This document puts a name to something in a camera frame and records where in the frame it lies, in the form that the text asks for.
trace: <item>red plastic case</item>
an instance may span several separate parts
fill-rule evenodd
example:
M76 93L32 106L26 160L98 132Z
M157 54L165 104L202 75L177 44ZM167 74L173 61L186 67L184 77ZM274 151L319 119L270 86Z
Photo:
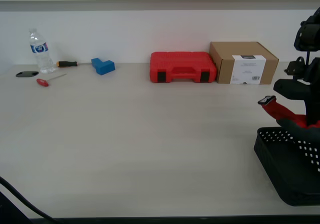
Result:
M195 83L212 83L217 68L204 51L154 52L150 59L150 80L170 83L173 79L192 79Z

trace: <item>box label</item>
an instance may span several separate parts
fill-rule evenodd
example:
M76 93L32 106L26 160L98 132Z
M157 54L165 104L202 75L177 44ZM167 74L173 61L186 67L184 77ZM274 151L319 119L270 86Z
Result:
M262 55L233 55L230 84L260 84L266 59Z

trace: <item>mesh basket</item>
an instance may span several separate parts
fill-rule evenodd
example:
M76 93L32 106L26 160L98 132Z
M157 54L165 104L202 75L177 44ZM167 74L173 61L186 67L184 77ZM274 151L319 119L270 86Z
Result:
M297 140L294 138L290 133L288 133L286 130L280 129L264 129L261 128L258 131L258 135L260 135L260 138L268 143L268 142L285 142L290 143L293 146L295 146L301 153L304 154L305 158L309 160L310 168L316 169L318 172L320 172L320 153L318 152L318 148L316 144L311 144L310 142L306 142L304 140Z
M254 145L278 195L292 206L320 205L319 150L282 127L260 128Z

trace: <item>blue plastic piece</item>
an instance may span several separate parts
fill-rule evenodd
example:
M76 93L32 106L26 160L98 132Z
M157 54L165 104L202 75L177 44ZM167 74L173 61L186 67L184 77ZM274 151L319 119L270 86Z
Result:
M99 75L104 75L116 69L115 63L111 60L102 62L99 58L94 58L91 59L91 63L92 66L95 68L96 73L98 73Z

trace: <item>plastic bottle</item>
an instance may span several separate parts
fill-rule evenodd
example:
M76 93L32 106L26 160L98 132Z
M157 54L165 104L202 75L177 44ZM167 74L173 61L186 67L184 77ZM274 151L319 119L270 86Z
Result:
M49 49L46 40L37 32L36 28L30 28L30 46L36 58L36 63L41 73L52 73L57 66L49 56Z

